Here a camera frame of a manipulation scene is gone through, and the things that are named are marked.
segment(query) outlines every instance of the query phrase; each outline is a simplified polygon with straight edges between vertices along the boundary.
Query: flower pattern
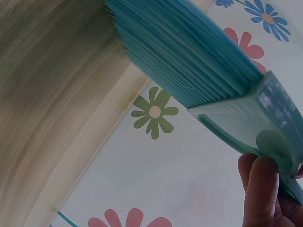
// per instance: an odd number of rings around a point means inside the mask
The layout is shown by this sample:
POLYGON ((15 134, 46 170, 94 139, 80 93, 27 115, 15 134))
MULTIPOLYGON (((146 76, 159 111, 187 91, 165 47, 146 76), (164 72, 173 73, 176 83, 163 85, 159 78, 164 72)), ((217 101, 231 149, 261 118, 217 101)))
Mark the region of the flower pattern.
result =
POLYGON ((170 95, 166 91, 161 90, 156 97, 158 90, 158 87, 152 87, 149 90, 150 102, 146 101, 142 96, 139 96, 134 102, 134 105, 141 109, 141 111, 134 110, 131 114, 132 117, 140 117, 140 119, 134 123, 136 129, 143 127, 149 121, 146 134, 151 131, 151 137, 154 140, 159 137, 159 126, 164 133, 171 133, 174 130, 172 124, 165 120, 163 116, 174 116, 178 114, 178 108, 174 106, 165 107, 170 99, 170 95))
MULTIPOLYGON (((107 210, 104 213, 105 219, 110 227, 122 227, 120 219, 114 210, 107 210)), ((143 212, 137 208, 133 208, 128 212, 125 227, 140 227, 143 220, 143 212)), ((90 218, 89 227, 108 227, 102 220, 98 218, 90 218)), ((171 227, 170 221, 166 218, 156 218, 147 227, 171 227)))
POLYGON ((224 29, 224 32, 233 40, 235 44, 237 44, 240 49, 246 53, 246 55, 250 58, 250 60, 258 67, 258 69, 261 72, 266 72, 266 69, 263 65, 261 65, 259 62, 254 61, 253 59, 260 59, 264 56, 264 51, 262 47, 258 45, 250 45, 249 43, 251 41, 251 34, 249 32, 244 32, 242 34, 240 43, 238 43, 238 37, 236 32, 227 27, 224 29))
POLYGON ((290 32, 284 27, 287 25, 287 21, 281 17, 277 17, 278 13, 274 11, 274 8, 268 3, 265 5, 265 9, 261 0, 254 0, 255 5, 249 1, 244 1, 248 8, 244 10, 255 17, 251 18, 254 23, 260 23, 263 21, 263 28, 269 34, 273 34, 277 40, 281 41, 281 37, 288 42, 289 38, 286 36, 291 35, 290 32))
POLYGON ((225 8, 228 8, 233 4, 233 0, 215 0, 217 6, 224 6, 225 8))

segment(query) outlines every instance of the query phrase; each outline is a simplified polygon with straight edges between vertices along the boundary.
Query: finger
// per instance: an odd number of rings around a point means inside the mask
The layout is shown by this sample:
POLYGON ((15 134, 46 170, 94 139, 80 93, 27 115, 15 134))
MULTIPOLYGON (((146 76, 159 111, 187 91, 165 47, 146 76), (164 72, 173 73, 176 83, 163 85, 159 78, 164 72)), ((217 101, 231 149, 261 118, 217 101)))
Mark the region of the finger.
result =
POLYGON ((299 171, 296 173, 296 175, 294 175, 295 178, 299 179, 299 178, 303 178, 303 166, 301 166, 301 168, 299 169, 299 171))
POLYGON ((295 225, 292 223, 292 221, 289 220, 287 217, 285 217, 282 214, 281 207, 280 207, 278 200, 276 200, 276 203, 275 203, 275 214, 274 214, 273 226, 274 227, 286 227, 286 226, 295 227, 295 225))
POLYGON ((248 181, 250 178, 250 170, 252 167, 252 164, 257 159, 257 156, 252 153, 247 153, 245 155, 242 155, 238 160, 238 170, 240 173, 240 177, 242 180, 244 191, 246 192, 248 181))
POLYGON ((303 206, 283 194, 279 195, 278 198, 283 215, 288 217, 296 226, 303 226, 303 206))
POLYGON ((279 176, 276 162, 259 157, 250 171, 244 202, 244 227, 273 225, 279 176))

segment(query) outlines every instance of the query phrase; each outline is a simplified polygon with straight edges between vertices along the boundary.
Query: green flower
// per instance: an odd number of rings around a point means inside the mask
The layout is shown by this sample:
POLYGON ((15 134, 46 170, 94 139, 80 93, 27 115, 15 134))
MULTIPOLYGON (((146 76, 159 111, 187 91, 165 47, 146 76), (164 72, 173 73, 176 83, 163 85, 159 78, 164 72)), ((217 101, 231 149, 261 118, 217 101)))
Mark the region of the green flower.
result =
POLYGON ((170 99, 170 95, 161 90, 156 97, 156 93, 159 90, 158 87, 152 87, 149 91, 150 102, 146 101, 142 96, 139 96, 134 102, 134 105, 141 110, 132 111, 132 117, 141 117, 134 123, 136 129, 144 126, 148 121, 146 128, 146 134, 150 133, 151 137, 156 140, 159 137, 159 126, 164 133, 171 133, 174 127, 171 123, 163 118, 163 116, 174 116, 178 114, 178 108, 176 107, 165 107, 170 99))

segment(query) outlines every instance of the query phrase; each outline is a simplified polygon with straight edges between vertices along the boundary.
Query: plastic handle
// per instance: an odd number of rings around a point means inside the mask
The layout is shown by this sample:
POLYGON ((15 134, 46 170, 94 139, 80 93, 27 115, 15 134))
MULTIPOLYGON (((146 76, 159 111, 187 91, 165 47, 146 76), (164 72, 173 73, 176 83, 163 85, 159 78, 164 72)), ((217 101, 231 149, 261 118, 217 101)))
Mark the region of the plastic handle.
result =
POLYGON ((300 205, 303 205, 303 189, 293 176, 280 175, 280 186, 283 191, 293 196, 300 205))
POLYGON ((273 158, 281 188, 303 204, 303 189, 292 177, 303 163, 303 117, 272 72, 245 96, 188 111, 236 151, 273 158))

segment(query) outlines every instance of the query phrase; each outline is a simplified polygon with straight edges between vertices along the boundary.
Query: teal brush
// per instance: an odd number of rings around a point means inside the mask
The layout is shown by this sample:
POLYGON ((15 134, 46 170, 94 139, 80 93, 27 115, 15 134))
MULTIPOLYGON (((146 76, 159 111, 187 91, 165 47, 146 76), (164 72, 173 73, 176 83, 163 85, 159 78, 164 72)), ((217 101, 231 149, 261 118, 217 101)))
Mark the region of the teal brush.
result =
POLYGON ((245 54, 187 0, 107 0, 132 62, 238 152, 270 156, 281 186, 303 162, 303 118, 272 72, 245 54))

